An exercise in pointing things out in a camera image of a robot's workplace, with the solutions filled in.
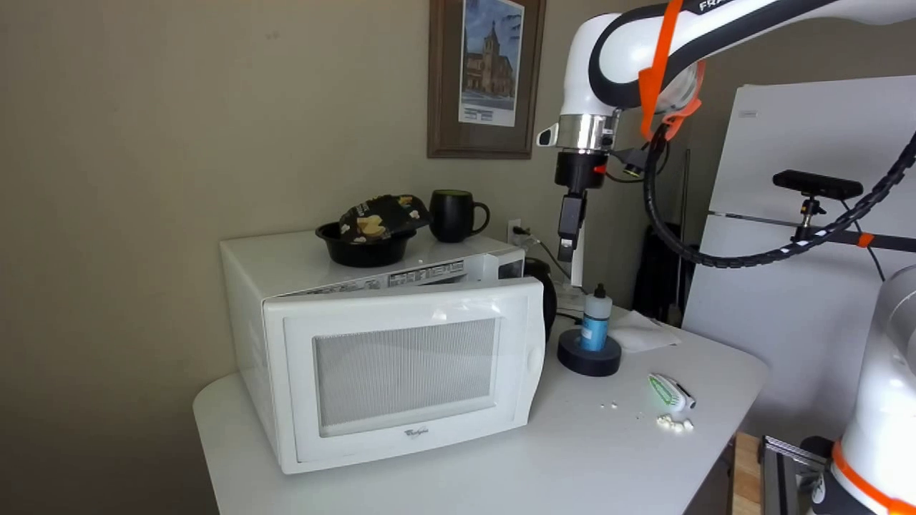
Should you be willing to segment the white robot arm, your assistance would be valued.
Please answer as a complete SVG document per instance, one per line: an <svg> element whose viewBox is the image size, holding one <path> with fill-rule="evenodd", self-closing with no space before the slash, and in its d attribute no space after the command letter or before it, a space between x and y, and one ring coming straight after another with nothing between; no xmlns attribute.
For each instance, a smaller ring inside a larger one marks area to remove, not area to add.
<svg viewBox="0 0 916 515"><path fill-rule="evenodd" d="M661 0L590 18L574 36L564 104L535 144L559 156L567 189L559 253L577 256L587 193L614 156L615 123L640 119L652 177L681 123L700 110L705 66L758 38L811 21L893 27L916 0ZM916 515L916 270L883 283L853 416L830 446L827 475L870 515Z"/></svg>

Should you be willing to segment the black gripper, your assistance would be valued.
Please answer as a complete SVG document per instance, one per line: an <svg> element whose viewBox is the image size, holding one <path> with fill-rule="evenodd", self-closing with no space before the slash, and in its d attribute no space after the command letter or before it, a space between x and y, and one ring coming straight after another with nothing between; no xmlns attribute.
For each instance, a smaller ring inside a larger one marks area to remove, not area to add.
<svg viewBox="0 0 916 515"><path fill-rule="evenodd" d="M577 237L587 213L587 193L605 184L605 156L562 151L555 166L555 184L564 186L559 213L559 262L574 263Z"/></svg>

